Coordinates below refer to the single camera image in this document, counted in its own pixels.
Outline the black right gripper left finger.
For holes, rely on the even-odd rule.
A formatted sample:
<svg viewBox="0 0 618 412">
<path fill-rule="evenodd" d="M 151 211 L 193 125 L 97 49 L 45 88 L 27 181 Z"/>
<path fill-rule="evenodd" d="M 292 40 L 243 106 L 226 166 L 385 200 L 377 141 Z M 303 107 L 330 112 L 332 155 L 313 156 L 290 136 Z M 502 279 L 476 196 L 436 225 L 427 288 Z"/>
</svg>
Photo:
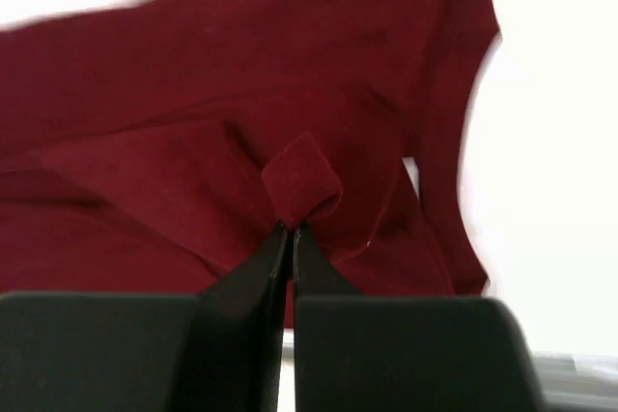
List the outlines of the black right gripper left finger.
<svg viewBox="0 0 618 412">
<path fill-rule="evenodd" d="M 5 411 L 273 411 L 289 234 L 196 294 L 1 298 Z"/>
</svg>

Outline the dark red t-shirt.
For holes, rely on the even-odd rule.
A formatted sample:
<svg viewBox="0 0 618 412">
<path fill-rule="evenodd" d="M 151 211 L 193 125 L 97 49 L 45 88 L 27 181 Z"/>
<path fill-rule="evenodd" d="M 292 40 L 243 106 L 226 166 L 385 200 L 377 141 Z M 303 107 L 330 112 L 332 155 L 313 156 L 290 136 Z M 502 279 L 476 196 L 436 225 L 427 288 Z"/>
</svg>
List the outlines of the dark red t-shirt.
<svg viewBox="0 0 618 412">
<path fill-rule="evenodd" d="M 492 0 L 150 0 L 1 35 L 1 288 L 196 292 L 278 223 L 372 295 L 488 280 L 458 171 Z"/>
</svg>

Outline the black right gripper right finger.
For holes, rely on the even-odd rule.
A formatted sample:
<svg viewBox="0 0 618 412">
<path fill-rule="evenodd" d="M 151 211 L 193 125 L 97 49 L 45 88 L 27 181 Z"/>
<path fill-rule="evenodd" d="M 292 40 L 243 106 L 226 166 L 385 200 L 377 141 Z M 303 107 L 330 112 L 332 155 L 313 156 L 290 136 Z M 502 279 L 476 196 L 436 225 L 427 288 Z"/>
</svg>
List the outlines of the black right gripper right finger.
<svg viewBox="0 0 618 412">
<path fill-rule="evenodd" d="M 299 411 L 520 412 L 546 407 L 510 311 L 483 297 L 359 293 L 295 232 Z"/>
</svg>

